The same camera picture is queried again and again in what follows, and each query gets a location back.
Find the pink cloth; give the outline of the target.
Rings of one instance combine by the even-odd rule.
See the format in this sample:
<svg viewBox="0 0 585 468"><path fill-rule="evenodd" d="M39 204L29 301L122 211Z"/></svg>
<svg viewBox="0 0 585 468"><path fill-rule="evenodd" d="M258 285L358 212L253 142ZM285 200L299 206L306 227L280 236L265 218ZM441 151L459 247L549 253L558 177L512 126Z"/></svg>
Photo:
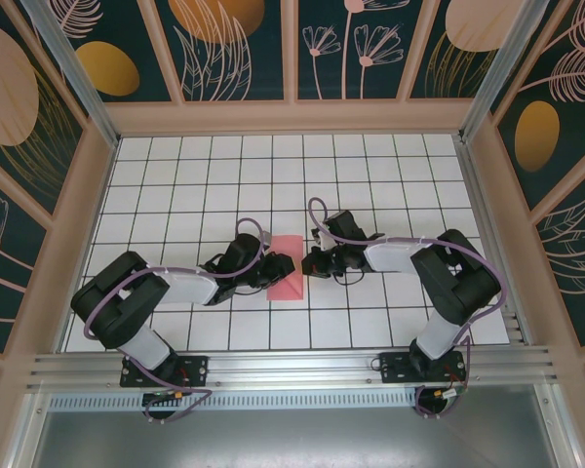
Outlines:
<svg viewBox="0 0 585 468"><path fill-rule="evenodd" d="M301 261L303 259L303 237L301 235L275 235L270 253L285 254L292 259L294 272L275 286L267 289L269 301L297 301L304 298Z"/></svg>

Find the grey metal sheet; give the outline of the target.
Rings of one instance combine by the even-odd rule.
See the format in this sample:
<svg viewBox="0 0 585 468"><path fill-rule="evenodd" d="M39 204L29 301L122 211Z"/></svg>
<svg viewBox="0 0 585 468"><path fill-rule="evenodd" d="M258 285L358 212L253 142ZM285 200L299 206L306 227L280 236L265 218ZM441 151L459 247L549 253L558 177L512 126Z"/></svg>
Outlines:
<svg viewBox="0 0 585 468"><path fill-rule="evenodd" d="M54 413L33 468L558 468L529 388L476 388L450 415L409 408Z"/></svg>

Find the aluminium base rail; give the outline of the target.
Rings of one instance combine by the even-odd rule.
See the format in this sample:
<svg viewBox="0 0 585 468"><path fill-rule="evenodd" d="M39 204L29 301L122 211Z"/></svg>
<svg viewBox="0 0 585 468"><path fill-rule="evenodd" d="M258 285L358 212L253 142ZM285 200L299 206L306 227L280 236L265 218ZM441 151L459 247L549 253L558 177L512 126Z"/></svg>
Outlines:
<svg viewBox="0 0 585 468"><path fill-rule="evenodd" d="M379 349L210 352L206 386L223 390L306 390L378 387ZM111 391L119 387L117 352L36 356L24 375L33 392ZM544 346L471 348L473 385L554 383L559 373Z"/></svg>

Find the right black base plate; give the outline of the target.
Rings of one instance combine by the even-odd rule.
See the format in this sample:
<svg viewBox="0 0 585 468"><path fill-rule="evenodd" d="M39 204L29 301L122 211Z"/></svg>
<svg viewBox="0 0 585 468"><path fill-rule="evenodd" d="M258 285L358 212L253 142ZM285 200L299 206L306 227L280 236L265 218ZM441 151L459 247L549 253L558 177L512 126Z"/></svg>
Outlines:
<svg viewBox="0 0 585 468"><path fill-rule="evenodd" d="M385 352L378 358L383 383L450 383L452 377L459 381L466 378L464 357L459 351L449 351L432 361L425 356L412 360L409 352Z"/></svg>

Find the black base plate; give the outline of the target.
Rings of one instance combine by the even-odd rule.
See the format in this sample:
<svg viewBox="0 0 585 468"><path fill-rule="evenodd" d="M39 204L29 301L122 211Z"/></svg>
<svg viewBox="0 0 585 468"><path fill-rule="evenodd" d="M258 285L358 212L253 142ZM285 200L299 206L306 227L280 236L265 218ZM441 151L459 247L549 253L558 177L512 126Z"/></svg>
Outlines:
<svg viewBox="0 0 585 468"><path fill-rule="evenodd" d="M412 360L409 352L385 352L378 358L383 383L450 383L452 377L459 381L466 378L464 357L459 351L449 351L432 361L425 356Z"/></svg>
<svg viewBox="0 0 585 468"><path fill-rule="evenodd" d="M204 387L208 373L207 356L171 354L159 367L151 370L157 378L182 387ZM122 360L119 385L122 388L156 387L158 383L143 373L128 357Z"/></svg>

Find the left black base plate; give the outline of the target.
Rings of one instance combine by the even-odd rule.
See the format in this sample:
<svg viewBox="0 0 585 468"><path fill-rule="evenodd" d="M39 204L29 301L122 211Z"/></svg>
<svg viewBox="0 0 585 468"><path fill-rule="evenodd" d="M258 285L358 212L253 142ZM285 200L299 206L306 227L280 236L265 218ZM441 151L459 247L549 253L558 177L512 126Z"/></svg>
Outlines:
<svg viewBox="0 0 585 468"><path fill-rule="evenodd" d="M159 367L151 370L157 378L182 387L204 387L208 373L207 356L171 354ZM128 357L122 360L119 385L122 388L156 387L158 383L143 373Z"/></svg>

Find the aluminium side rail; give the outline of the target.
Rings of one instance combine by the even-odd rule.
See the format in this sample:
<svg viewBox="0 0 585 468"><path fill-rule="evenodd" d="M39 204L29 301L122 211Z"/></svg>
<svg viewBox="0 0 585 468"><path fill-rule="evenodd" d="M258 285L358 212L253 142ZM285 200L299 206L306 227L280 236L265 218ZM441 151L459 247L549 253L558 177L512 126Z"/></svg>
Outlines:
<svg viewBox="0 0 585 468"><path fill-rule="evenodd" d="M521 301L515 292L506 255L496 227L491 204L484 189L483 180L476 169L470 147L459 136L453 137L457 159L478 226L480 242L485 257L504 275L507 298L503 306L475 322L470 329L476 344L482 345L532 345L532 336Z"/></svg>

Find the aluminium corner post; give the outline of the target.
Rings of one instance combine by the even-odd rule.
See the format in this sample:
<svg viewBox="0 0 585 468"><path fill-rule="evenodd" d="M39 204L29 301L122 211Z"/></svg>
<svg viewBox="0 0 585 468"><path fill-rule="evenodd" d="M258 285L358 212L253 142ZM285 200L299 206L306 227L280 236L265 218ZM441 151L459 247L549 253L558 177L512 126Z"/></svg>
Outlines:
<svg viewBox="0 0 585 468"><path fill-rule="evenodd" d="M494 100L527 47L530 37L541 23L549 2L550 0L523 1L458 130L462 144L469 143L481 127Z"/></svg>
<svg viewBox="0 0 585 468"><path fill-rule="evenodd" d="M70 39L85 39L103 17L100 0L19 0L77 97L112 149L118 133Z"/></svg>

